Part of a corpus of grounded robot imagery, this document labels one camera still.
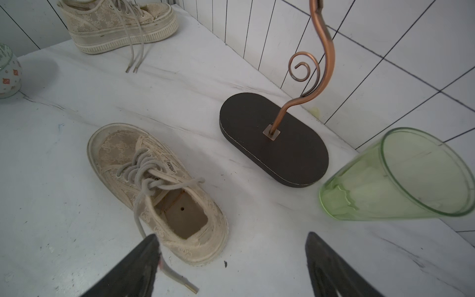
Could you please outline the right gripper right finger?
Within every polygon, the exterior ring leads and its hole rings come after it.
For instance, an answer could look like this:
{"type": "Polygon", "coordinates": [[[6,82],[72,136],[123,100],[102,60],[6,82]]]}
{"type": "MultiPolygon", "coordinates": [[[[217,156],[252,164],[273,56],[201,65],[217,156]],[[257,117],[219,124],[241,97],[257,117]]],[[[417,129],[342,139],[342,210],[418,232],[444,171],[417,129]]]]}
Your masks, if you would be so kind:
{"type": "Polygon", "coordinates": [[[312,289],[316,297],[380,297],[320,236],[308,234],[305,252],[312,289]]]}

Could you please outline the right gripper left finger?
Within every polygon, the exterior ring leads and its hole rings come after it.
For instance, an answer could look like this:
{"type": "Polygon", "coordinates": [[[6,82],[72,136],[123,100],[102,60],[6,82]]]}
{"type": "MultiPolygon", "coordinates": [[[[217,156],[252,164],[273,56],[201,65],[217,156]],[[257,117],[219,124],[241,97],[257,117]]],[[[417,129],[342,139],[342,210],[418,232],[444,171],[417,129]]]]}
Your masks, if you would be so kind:
{"type": "Polygon", "coordinates": [[[157,236],[146,236],[83,297],[151,297],[160,258],[157,236]]]}

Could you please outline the beige lace sneaker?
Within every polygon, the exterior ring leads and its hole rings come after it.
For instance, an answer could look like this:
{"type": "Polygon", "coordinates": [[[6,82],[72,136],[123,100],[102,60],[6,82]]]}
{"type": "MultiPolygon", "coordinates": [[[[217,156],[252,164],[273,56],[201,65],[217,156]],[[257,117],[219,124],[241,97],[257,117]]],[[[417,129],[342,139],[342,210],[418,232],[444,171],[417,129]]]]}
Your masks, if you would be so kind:
{"type": "Polygon", "coordinates": [[[101,127],[87,146],[89,162],[101,182],[134,213],[175,256],[192,266],[217,258],[228,240],[228,222],[176,154],[136,126],[101,127]]]}
{"type": "Polygon", "coordinates": [[[145,59],[145,45],[171,37],[179,28],[167,3],[133,1],[58,1],[68,32],[85,54],[102,54],[129,47],[126,72],[136,73],[145,59]]]}

